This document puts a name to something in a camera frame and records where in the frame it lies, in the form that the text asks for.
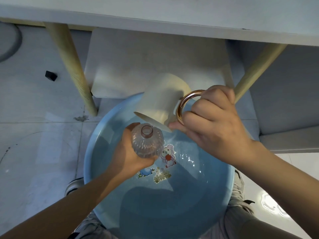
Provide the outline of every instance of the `white mug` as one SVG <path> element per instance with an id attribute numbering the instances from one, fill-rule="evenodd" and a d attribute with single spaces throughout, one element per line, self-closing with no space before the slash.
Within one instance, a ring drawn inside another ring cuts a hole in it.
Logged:
<path id="1" fill-rule="evenodd" d="M 141 100 L 136 106 L 135 115 L 147 123 L 171 132 L 168 124 L 176 119 L 181 123 L 181 111 L 186 102 L 199 96 L 203 90 L 191 92 L 188 84 L 181 78 L 162 73 L 150 80 Z M 181 100 L 174 115 L 177 102 Z"/>

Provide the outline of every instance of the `cartoon sticker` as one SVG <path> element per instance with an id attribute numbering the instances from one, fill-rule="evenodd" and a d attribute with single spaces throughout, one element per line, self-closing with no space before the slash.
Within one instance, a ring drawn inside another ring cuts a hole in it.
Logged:
<path id="1" fill-rule="evenodd" d="M 153 174 L 153 171 L 155 171 L 155 169 L 151 169 L 150 167 L 142 169 L 139 173 L 138 173 L 138 178 L 141 177 L 146 177 L 150 174 Z"/>
<path id="2" fill-rule="evenodd" d="M 165 167 L 171 167 L 174 164 L 176 164 L 176 158 L 175 158 L 175 152 L 174 152 L 174 146 L 172 144 L 169 144 L 164 147 L 162 150 L 160 157 L 164 163 L 166 163 Z"/>
<path id="3" fill-rule="evenodd" d="M 172 175 L 169 173 L 168 170 L 165 170 L 163 168 L 156 168 L 156 176 L 154 176 L 154 182 L 159 183 L 163 180 L 166 180 L 170 178 Z"/>

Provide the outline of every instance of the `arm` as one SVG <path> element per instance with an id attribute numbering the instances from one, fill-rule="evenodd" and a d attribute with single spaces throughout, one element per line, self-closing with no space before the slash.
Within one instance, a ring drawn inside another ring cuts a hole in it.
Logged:
<path id="1" fill-rule="evenodd" d="M 319 181 L 251 140 L 237 115 L 235 94 L 225 86 L 202 93 L 191 112 L 183 114 L 182 126 L 199 147 L 233 165 L 260 185 L 312 238 L 319 234 Z"/>
<path id="2" fill-rule="evenodd" d="M 0 239 L 65 239 L 112 190 L 138 171 L 154 164 L 157 157 L 140 158 L 131 145 L 131 131 L 139 123 L 124 129 L 112 161 L 99 177 L 17 225 Z"/>

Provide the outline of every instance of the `hand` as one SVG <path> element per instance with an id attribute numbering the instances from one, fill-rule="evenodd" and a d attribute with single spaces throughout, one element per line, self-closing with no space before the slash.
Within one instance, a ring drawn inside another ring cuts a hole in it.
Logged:
<path id="1" fill-rule="evenodd" d="M 183 113 L 185 126 L 176 121 L 169 128 L 186 133 L 203 150 L 236 167 L 252 155 L 254 141 L 248 137 L 234 101 L 232 89 L 214 85 L 202 93 L 191 112 Z"/>
<path id="2" fill-rule="evenodd" d="M 133 177 L 140 170 L 152 166 L 158 156 L 152 158 L 140 158 L 132 148 L 131 131 L 139 122 L 128 125 L 123 132 L 122 139 L 117 144 L 112 161 L 107 168 L 114 173 L 123 182 L 126 179 Z"/>

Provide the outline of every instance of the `forearm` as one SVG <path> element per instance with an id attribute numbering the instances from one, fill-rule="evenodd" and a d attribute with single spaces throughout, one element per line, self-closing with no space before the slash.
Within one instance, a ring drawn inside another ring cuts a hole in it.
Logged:
<path id="1" fill-rule="evenodd" d="M 95 180 L 17 225 L 0 238 L 66 239 L 121 180 L 109 169 Z"/>
<path id="2" fill-rule="evenodd" d="M 319 233 L 319 181 L 255 142 L 236 167 L 260 185 L 311 236 Z"/>

